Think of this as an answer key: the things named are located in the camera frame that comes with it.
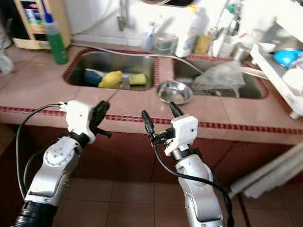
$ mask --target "green bottle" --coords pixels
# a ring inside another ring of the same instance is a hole
[[[55,62],[59,65],[68,63],[69,59],[63,44],[58,24],[53,21],[52,15],[49,13],[45,14],[44,27]]]

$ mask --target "bottle cap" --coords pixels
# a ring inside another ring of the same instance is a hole
[[[44,17],[45,17],[45,22],[46,23],[52,23],[53,22],[53,16],[50,13],[45,13]]]

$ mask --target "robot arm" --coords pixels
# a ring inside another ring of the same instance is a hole
[[[94,142],[97,133],[111,136],[97,128],[109,109],[108,102],[102,101],[93,108],[72,100],[61,103],[61,109],[66,112],[69,133],[45,151],[43,164],[27,191],[15,227],[51,227],[82,149]]]
[[[148,114],[143,111],[145,128],[153,146],[164,143],[165,154],[172,156],[178,173],[213,181],[210,168],[190,147],[197,137],[198,120],[183,114],[174,103],[170,107],[175,116],[171,128],[156,136]],[[178,177],[185,197],[185,208],[191,227],[223,227],[223,215],[213,187],[199,181]]]

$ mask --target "double sink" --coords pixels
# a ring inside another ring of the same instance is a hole
[[[70,74],[66,77],[69,84],[77,86],[89,86],[85,82],[85,69],[94,69],[101,72],[111,72],[121,70],[123,73],[140,74],[144,73],[147,78],[146,85],[130,86],[130,90],[145,91],[151,89],[155,85],[156,76],[155,71],[158,64],[157,59],[147,56],[126,56],[108,52],[89,52],[81,55]],[[189,60],[192,64],[197,66],[201,71],[206,71],[210,68],[210,62],[206,60]],[[187,64],[174,60],[174,72],[176,81],[182,82],[191,86],[192,81],[199,73]],[[243,74],[246,86],[239,89],[240,98],[260,99],[263,98],[264,92],[255,78],[248,74]],[[220,96],[235,97],[233,90],[218,90]],[[212,95],[204,91],[193,90],[194,95]]]

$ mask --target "white bottle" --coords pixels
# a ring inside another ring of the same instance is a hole
[[[178,24],[178,31],[180,32],[176,32],[176,36],[178,36],[178,45],[175,55],[180,58],[186,57],[192,53],[196,41],[199,16],[196,14],[196,6],[189,5],[187,9],[188,10],[184,15],[186,20],[183,20]]]

